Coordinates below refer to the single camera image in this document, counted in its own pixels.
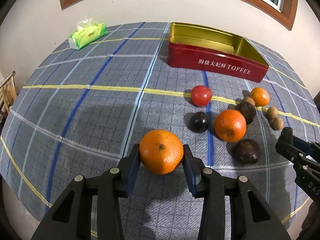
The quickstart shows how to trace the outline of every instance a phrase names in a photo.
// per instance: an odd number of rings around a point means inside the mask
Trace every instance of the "tangerine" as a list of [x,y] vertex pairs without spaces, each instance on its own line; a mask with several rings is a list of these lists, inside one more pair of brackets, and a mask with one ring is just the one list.
[[247,124],[238,110],[227,109],[217,116],[214,121],[214,130],[221,140],[236,142],[245,135]]
[[172,132],[152,130],[142,138],[139,153],[142,163],[149,171],[164,175],[180,165],[183,145]]
[[255,101],[256,106],[266,106],[270,101],[268,92],[263,88],[252,89],[250,97]]

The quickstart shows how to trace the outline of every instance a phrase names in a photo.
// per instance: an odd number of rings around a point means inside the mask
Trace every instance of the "tablecloth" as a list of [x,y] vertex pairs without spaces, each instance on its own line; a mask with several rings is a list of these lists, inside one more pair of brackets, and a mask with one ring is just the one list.
[[[230,152],[234,144],[214,134],[191,132],[186,122],[197,111],[212,119],[261,86],[285,126],[303,140],[319,139],[320,115],[303,82],[277,52],[247,39],[270,68],[261,83],[167,65],[169,23],[108,27],[108,34],[75,51],[63,42],[34,71],[11,108],[2,135],[0,172],[27,210],[41,220],[78,174],[98,176],[116,166],[134,143],[152,129],[167,129],[194,156],[220,174],[247,176],[285,226],[308,196],[295,185],[292,164],[275,152],[280,134],[265,112],[247,128],[263,155],[242,166]],[[196,85],[214,97],[206,108],[190,103]],[[93,199],[92,237],[96,237]],[[196,239],[203,199],[188,191],[183,170],[158,176],[140,168],[133,194],[120,199],[126,239]],[[230,207],[226,198],[226,239]]]

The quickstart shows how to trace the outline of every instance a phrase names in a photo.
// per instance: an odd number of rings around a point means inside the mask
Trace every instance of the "yellow stripe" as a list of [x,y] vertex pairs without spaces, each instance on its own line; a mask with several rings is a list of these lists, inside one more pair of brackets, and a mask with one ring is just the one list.
[[293,217],[296,213],[299,212],[301,208],[308,202],[310,198],[308,198],[300,207],[298,207],[295,211],[291,212],[289,215],[287,215],[284,219],[281,220],[281,223],[287,222],[291,217]]
[[288,75],[286,75],[285,73],[281,72],[280,70],[277,70],[274,67],[269,66],[270,68],[274,69],[275,71],[281,73],[282,75],[286,76],[287,78],[290,78],[292,81],[296,82],[299,86],[302,86],[303,88],[307,89],[305,86],[301,85],[300,83],[298,83],[296,80],[294,80],[293,78],[289,77]]
[[143,92],[147,94],[155,94],[155,95],[163,95],[163,96],[174,96],[174,97],[190,97],[189,93],[169,91],[169,90],[160,90],[160,89],[152,89],[146,88]]
[[62,51],[67,50],[67,49],[70,49],[70,48],[68,47],[68,48],[65,48],[65,49],[61,49],[61,50],[54,51],[54,52],[50,53],[50,55],[51,55],[51,54],[54,54],[54,53],[62,52]]
[[54,89],[84,89],[89,88],[90,85],[36,85],[36,86],[24,86],[25,89],[30,88],[54,88]]
[[[109,42],[109,41],[122,41],[122,40],[126,40],[126,39],[128,39],[128,40],[155,40],[155,41],[161,40],[161,38],[119,38],[119,39],[113,39],[113,40],[94,41],[94,42],[91,42],[90,44],[97,44],[97,43],[103,43],[103,42]],[[54,51],[54,52],[50,53],[50,55],[54,54],[54,53],[62,52],[67,49],[70,49],[70,47]]]
[[[94,86],[90,86],[90,85],[62,85],[62,86],[59,86],[59,85],[35,85],[35,86],[24,86],[23,88],[25,88],[25,89],[31,89],[31,88],[94,89],[94,90],[108,90],[108,91],[121,91],[121,92],[139,92],[140,91],[140,88],[137,88],[137,87],[97,86],[97,85],[94,85]],[[144,92],[148,93],[148,94],[164,95],[164,96],[190,97],[189,93],[160,90],[160,89],[146,88],[146,89],[144,89]],[[235,106],[240,103],[238,101],[224,98],[224,97],[220,97],[220,96],[212,96],[211,101],[218,101],[218,102],[222,102],[222,103],[226,103],[226,104],[232,104]],[[260,111],[264,111],[264,112],[267,111],[267,108],[265,108],[265,107],[257,107],[257,109]],[[285,112],[281,112],[281,111],[278,111],[278,113],[280,115],[292,117],[293,119],[296,119],[298,121],[320,127],[319,124],[317,124],[315,122],[311,122],[307,119],[303,119],[303,118],[298,117],[294,114],[285,113]]]
[[90,44],[97,44],[97,43],[103,43],[103,42],[109,42],[109,41],[122,41],[123,39],[126,39],[126,38],[119,38],[119,39],[113,39],[113,40],[104,40],[104,41],[94,41],[94,42],[91,42]]
[[[52,207],[51,203],[48,203],[48,201],[46,201],[46,199],[36,190],[36,188],[30,183],[30,181],[26,178],[26,176],[24,176],[22,174],[22,171],[19,169],[18,165],[16,164],[15,160],[12,158],[11,153],[9,152],[9,149],[7,148],[7,145],[5,144],[2,136],[0,136],[0,139],[3,143],[3,146],[13,164],[13,166],[16,168],[17,172],[22,176],[23,180],[25,181],[25,183],[29,186],[29,188],[49,207]],[[281,223],[285,223],[287,222],[287,220],[289,220],[289,218],[291,218],[294,214],[298,213],[299,210],[308,202],[310,198],[308,198],[300,207],[298,207],[295,211],[291,212],[288,216],[286,216]],[[97,237],[98,233],[96,231],[91,230],[91,235]]]
[[139,92],[140,88],[135,87],[116,87],[116,86],[97,86],[90,87],[93,90],[121,91],[121,92]]
[[[51,203],[48,203],[48,201],[46,201],[46,199],[44,198],[44,196],[42,196],[37,190],[36,188],[30,183],[30,181],[26,178],[26,176],[24,176],[24,174],[22,174],[22,171],[19,169],[18,165],[16,164],[15,160],[12,158],[11,153],[9,152],[9,149],[7,148],[7,145],[5,144],[2,136],[0,136],[0,139],[2,141],[2,144],[11,160],[11,163],[13,164],[13,166],[16,168],[17,172],[20,174],[20,176],[22,176],[23,180],[25,181],[25,183],[29,186],[29,188],[42,200],[42,202],[44,204],[46,204],[48,207],[52,207]],[[97,232],[91,230],[91,235],[93,236],[98,236]]]

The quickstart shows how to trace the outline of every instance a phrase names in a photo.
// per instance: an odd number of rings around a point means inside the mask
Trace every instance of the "wooden chair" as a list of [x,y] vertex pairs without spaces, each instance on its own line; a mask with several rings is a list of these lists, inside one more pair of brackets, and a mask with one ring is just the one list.
[[8,113],[10,112],[9,107],[13,105],[15,99],[17,98],[17,91],[14,83],[15,71],[4,80],[0,86],[0,114],[7,118]]

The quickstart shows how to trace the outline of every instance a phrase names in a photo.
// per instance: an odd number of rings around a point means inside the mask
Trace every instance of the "tomato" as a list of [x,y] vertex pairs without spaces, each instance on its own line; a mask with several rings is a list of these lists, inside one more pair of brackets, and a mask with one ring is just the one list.
[[196,86],[191,90],[191,100],[196,106],[206,106],[212,97],[212,92],[208,87]]

